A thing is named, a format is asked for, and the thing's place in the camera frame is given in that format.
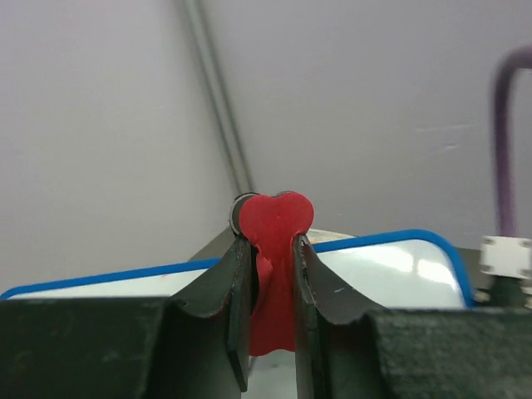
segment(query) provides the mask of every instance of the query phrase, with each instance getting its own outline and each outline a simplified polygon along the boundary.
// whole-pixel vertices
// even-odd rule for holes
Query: gray wall
[[[316,227],[495,232],[489,94],[532,42],[528,0],[205,0],[259,190],[299,190]],[[515,108],[520,231],[532,237],[532,79]]]
[[[172,0],[0,3],[0,292],[186,260],[233,197]]]

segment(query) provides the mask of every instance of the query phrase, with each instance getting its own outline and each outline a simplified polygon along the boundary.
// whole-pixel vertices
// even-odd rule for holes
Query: blue trim
[[[391,233],[382,233],[368,235],[364,237],[356,237],[353,239],[340,239],[338,241],[329,241],[326,243],[315,244],[314,250],[317,253],[337,251],[339,249],[348,249],[363,247],[366,245],[377,245],[384,243],[394,243],[396,241],[404,241],[408,239],[420,239],[428,241],[440,247],[451,261],[452,268],[455,272],[456,280],[461,288],[464,297],[465,305],[468,308],[473,307],[473,291],[471,289],[470,281],[467,276],[466,268],[462,262],[460,254],[446,239],[438,234],[427,230],[412,229],[394,231]],[[39,283],[33,285],[25,285],[9,289],[4,294],[0,295],[0,299],[7,299],[14,295],[22,293],[35,293],[37,291],[48,291],[59,288],[78,287],[82,285],[109,283],[116,280],[127,280],[130,278],[151,277],[161,274],[188,272],[191,270],[200,270],[202,268],[210,268],[219,261],[219,258],[212,258],[206,260],[198,260],[194,262],[186,262],[182,264],[169,264],[166,266],[156,266],[154,268],[138,268],[135,270],[127,270],[125,272],[99,274],[96,276],[71,278],[68,280],[52,281],[50,283]]]

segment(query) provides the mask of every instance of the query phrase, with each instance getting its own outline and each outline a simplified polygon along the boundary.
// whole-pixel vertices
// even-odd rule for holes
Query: purple pipe
[[[515,199],[510,161],[509,108],[512,83],[520,69],[532,69],[532,46],[518,48],[500,65],[495,81],[493,102],[493,156],[497,196],[498,234],[515,237]]]

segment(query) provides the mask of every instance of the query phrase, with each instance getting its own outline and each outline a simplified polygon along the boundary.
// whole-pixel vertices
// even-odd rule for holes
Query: white bracket
[[[532,278],[532,240],[485,236],[480,270],[492,276]]]

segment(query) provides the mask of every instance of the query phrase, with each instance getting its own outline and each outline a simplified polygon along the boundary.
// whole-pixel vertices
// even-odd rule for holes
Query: red object
[[[251,315],[249,354],[295,350],[293,323],[293,241],[306,234],[314,209],[303,195],[255,195],[240,211],[240,228],[257,247],[259,297]]]

